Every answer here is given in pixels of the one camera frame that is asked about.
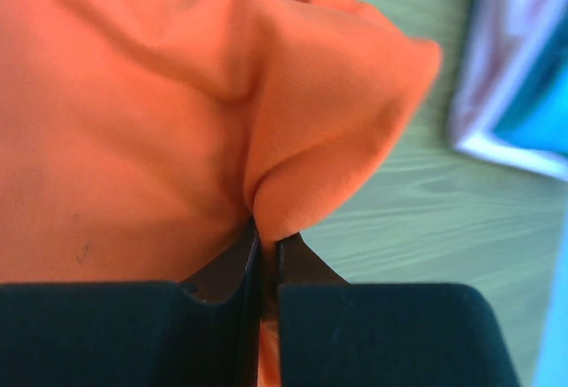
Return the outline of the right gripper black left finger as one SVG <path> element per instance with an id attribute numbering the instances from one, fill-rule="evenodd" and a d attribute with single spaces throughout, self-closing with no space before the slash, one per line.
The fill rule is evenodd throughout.
<path id="1" fill-rule="evenodd" d="M 4 386 L 253 386 L 260 245 L 248 223 L 180 282 L 1 287 Z"/>

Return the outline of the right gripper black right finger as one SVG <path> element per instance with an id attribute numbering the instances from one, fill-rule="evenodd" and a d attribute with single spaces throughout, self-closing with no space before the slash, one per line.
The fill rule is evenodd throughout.
<path id="1" fill-rule="evenodd" d="M 516 386 L 493 308 L 459 283 L 350 284 L 293 235 L 278 245 L 285 386 Z"/>

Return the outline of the orange t shirt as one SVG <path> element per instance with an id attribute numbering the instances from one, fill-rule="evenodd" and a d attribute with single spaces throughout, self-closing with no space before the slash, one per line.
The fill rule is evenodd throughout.
<path id="1" fill-rule="evenodd" d="M 360 0 L 1 0 L 1 287 L 180 282 L 253 223 L 253 386 L 281 386 L 278 245 L 374 175 L 440 64 Z"/>

